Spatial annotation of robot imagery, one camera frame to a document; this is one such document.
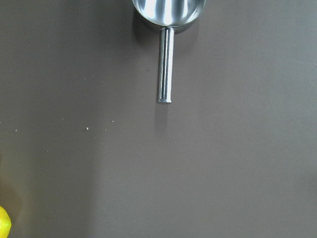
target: gray surface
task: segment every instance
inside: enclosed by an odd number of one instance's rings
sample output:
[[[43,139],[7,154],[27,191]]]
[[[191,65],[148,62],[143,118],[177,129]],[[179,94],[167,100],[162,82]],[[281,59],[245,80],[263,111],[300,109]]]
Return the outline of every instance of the gray surface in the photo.
[[[10,238],[315,237],[316,13],[209,1],[176,36],[167,106],[129,0],[1,1]]]

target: stainless steel scoop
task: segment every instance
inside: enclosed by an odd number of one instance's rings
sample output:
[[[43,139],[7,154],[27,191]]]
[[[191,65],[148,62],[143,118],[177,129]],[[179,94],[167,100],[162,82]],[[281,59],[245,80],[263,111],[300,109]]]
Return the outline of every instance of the stainless steel scoop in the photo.
[[[206,0],[132,0],[144,23],[160,31],[158,102],[171,103],[174,34],[189,28],[201,15]]]

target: metal handle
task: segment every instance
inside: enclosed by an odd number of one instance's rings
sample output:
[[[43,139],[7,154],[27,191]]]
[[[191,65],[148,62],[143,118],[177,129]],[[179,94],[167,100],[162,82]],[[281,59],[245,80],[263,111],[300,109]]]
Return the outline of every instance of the metal handle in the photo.
[[[171,103],[174,29],[160,31],[158,65],[158,103]]]

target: yellow object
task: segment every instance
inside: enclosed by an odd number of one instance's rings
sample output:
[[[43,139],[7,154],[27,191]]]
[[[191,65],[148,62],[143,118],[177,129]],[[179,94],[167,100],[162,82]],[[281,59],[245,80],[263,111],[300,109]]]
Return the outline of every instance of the yellow object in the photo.
[[[11,220],[7,212],[0,206],[0,238],[7,238],[11,229]]]

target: yellow fruit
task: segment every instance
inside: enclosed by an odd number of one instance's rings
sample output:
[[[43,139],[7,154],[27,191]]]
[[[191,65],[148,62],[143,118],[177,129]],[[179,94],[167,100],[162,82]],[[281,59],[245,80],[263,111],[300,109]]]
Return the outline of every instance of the yellow fruit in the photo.
[[[11,228],[11,220],[7,212],[0,206],[0,238],[7,238]]]

